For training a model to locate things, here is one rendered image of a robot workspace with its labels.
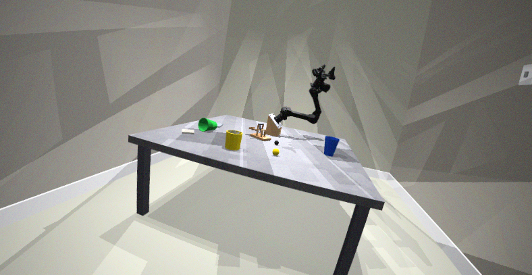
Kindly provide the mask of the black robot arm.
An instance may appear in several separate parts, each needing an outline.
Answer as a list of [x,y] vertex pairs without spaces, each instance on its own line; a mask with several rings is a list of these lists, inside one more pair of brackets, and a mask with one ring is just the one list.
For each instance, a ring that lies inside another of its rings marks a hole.
[[318,93],[321,93],[322,91],[326,93],[326,92],[328,92],[330,90],[331,87],[327,83],[319,84],[319,83],[316,82],[316,80],[314,81],[314,83],[310,83],[310,84],[311,84],[311,88],[309,89],[309,92],[311,94],[311,97],[313,98],[315,111],[312,114],[307,115],[307,114],[302,114],[302,113],[297,112],[297,111],[292,111],[290,107],[286,107],[286,106],[282,107],[281,111],[280,111],[280,114],[277,115],[276,117],[274,116],[274,120],[278,124],[282,120],[287,120],[287,117],[289,117],[289,116],[293,116],[293,117],[296,117],[296,118],[301,118],[303,120],[307,120],[307,121],[309,121],[312,124],[315,124],[317,122],[317,120],[319,119],[319,116],[321,114],[321,109],[320,109],[319,101],[318,101]]

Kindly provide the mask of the blue cup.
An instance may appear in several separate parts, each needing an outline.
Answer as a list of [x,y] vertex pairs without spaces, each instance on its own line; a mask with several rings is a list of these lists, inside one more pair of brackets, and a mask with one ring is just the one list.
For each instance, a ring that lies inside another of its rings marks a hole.
[[324,154],[328,156],[333,156],[334,151],[338,145],[338,142],[339,142],[339,139],[332,137],[332,136],[326,136]]

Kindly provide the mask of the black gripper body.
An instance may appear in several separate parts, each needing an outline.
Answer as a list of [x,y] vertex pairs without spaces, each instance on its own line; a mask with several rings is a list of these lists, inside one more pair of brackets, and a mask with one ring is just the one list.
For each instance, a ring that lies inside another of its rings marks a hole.
[[334,77],[331,76],[329,72],[327,74],[325,73],[318,74],[315,68],[313,68],[312,73],[313,73],[313,76],[316,76],[316,82],[319,84],[324,83],[324,80],[325,79],[327,80],[327,77],[329,77],[329,79],[331,80],[334,80],[336,78],[335,76]]

